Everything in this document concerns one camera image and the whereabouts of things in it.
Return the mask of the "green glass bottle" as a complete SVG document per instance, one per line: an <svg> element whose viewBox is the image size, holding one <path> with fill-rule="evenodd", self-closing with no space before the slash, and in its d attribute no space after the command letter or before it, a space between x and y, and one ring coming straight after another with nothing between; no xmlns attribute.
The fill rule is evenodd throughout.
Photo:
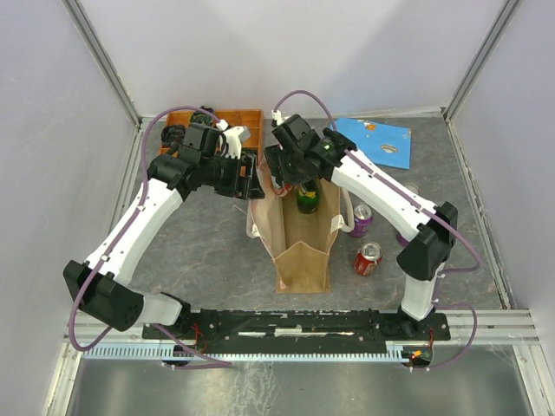
<svg viewBox="0 0 555 416"><path fill-rule="evenodd" d="M319 206L319 188L315 180L302 183L297 191L297 208L303 214L314 213Z"/></svg>

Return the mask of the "brown canvas tote bag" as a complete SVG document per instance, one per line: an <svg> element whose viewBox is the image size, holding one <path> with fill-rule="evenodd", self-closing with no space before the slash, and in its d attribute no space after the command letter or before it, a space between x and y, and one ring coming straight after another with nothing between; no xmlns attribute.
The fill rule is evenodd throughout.
<svg viewBox="0 0 555 416"><path fill-rule="evenodd" d="M351 214L341 214L339 186L318 180L320 202L316 212L297 208L297 191L276 194L266 161L258 166L263 199L249 201L246 233L258 238L276 267L278 293L326 293L330 291L330 251L340 231L350 231Z"/></svg>

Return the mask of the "purple Fanta can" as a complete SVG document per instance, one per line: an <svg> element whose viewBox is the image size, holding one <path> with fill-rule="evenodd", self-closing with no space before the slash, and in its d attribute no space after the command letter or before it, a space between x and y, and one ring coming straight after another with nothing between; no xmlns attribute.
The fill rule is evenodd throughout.
<svg viewBox="0 0 555 416"><path fill-rule="evenodd" d="M409 244L409 241L400 232L396 232L396 240L402 247L406 247Z"/></svg>

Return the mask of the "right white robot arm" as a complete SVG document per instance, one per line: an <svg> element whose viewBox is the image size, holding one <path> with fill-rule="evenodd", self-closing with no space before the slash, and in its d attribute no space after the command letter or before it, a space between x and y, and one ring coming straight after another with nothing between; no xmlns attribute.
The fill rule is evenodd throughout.
<svg viewBox="0 0 555 416"><path fill-rule="evenodd" d="M356 195L407 241L396 258L406 276L397 321L402 335L419 338L429 329L436 280L454 246L456 209L410 192L335 130L318 133L298 114L283 116L275 110L271 117L277 144L264 155L275 185L324 179Z"/></svg>

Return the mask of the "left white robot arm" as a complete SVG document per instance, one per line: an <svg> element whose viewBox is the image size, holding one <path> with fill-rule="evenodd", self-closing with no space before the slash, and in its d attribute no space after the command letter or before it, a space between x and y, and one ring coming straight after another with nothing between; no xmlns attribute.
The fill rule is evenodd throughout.
<svg viewBox="0 0 555 416"><path fill-rule="evenodd" d="M174 338L192 327L190 306L168 294L143 294L129 284L160 227L202 186L220 196L261 199L257 154L243 149L247 127L193 123L174 155L163 153L147 169L147 182L106 240L85 261L71 261L63 277L77 308L118 331L158 323Z"/></svg>

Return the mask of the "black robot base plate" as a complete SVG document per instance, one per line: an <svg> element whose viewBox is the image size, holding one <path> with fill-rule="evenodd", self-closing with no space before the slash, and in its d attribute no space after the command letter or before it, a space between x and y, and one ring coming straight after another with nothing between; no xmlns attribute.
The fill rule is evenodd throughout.
<svg viewBox="0 0 555 416"><path fill-rule="evenodd" d="M447 317L434 312L413 324L396 312L347 311L189 311L183 323L161 330L145 326L142 337L162 340L166 332L198 341L207 354L384 353L388 341L449 341Z"/></svg>

